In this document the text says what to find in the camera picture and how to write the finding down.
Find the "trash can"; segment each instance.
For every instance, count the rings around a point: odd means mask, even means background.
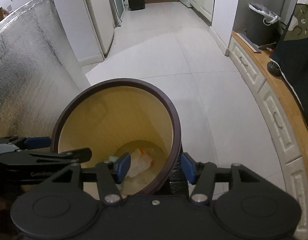
[[[151,167],[126,177],[121,193],[153,194],[177,161],[180,122],[173,103],[157,87],[135,79],[113,79],[88,88],[66,107],[55,125],[51,147],[59,153],[89,147],[92,158],[83,167],[145,149],[153,159]]]

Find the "white refrigerator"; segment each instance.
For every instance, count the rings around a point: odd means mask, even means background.
[[[110,0],[86,0],[88,11],[100,42],[103,54],[106,56],[114,38],[114,18]]]

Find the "white plastic bag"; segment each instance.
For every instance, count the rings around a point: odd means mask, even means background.
[[[266,26],[269,26],[275,22],[277,22],[278,20],[280,20],[280,17],[275,14],[272,11],[269,11],[265,6],[260,5],[260,4],[249,4],[249,8],[251,8],[253,11],[261,14],[264,16],[264,19],[262,20],[263,23]]]
[[[143,149],[137,148],[131,154],[131,166],[127,173],[127,176],[134,177],[151,167],[152,157],[149,156]]]

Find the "baseboard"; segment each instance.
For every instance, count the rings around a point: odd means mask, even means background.
[[[191,4],[191,9],[196,13],[196,15],[201,18],[204,23],[206,23],[209,27],[211,27],[212,23],[200,12],[198,11],[192,4]]]
[[[225,56],[228,56],[229,50],[228,50],[227,46],[221,40],[221,38],[218,36],[218,34],[215,32],[215,30],[212,27],[209,27],[209,33],[213,37],[213,39],[216,41],[216,43],[217,43],[218,47],[220,48],[220,50],[222,51],[222,53]]]
[[[128,10],[128,5],[123,5],[123,8],[124,8],[124,10],[123,10],[122,15],[121,15],[121,21],[123,20],[123,17],[125,15],[125,10]]]
[[[78,61],[78,64],[79,64],[80,67],[84,67],[86,65],[91,65],[91,64],[99,63],[99,62],[103,62],[103,61],[104,61],[104,58],[103,58],[102,54],[99,54],[99,55],[95,55],[95,56],[92,56],[92,57],[86,57],[86,58],[80,59]]]

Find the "hallway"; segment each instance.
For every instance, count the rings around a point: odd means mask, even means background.
[[[105,61],[84,67],[91,85],[124,77],[157,86],[175,105],[184,151],[196,161],[242,163],[284,189],[257,103],[205,22],[180,2],[126,10],[122,20]],[[217,183],[214,195],[227,190]]]

